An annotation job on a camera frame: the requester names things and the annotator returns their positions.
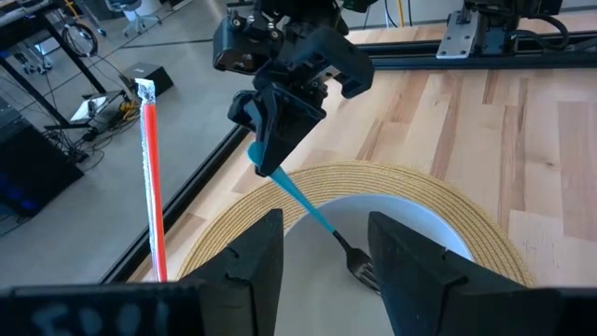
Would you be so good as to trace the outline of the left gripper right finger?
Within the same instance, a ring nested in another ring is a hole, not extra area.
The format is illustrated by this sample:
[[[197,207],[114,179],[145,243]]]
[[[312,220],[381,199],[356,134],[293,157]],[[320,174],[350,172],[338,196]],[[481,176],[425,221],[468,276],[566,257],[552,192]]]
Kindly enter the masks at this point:
[[[381,212],[368,245],[396,335],[528,335],[522,285],[465,259]]]

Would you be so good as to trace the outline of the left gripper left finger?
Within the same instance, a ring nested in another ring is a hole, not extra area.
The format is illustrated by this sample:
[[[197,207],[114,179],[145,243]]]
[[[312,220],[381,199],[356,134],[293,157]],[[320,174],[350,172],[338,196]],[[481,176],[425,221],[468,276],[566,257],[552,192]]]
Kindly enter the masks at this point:
[[[195,283],[196,308],[183,335],[272,336],[284,271],[283,211],[272,209],[202,266],[182,277]]]

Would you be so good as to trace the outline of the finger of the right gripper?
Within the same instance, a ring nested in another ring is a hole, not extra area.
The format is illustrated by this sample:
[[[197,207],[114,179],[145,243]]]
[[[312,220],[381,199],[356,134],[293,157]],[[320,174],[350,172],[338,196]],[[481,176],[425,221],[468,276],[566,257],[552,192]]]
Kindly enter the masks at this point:
[[[239,91],[232,98],[228,118],[258,134],[260,129],[259,105],[256,102],[257,91]]]
[[[326,117],[322,108],[325,94],[298,94],[270,87],[262,93],[265,118],[257,128],[262,144],[256,173],[271,175],[309,132]]]

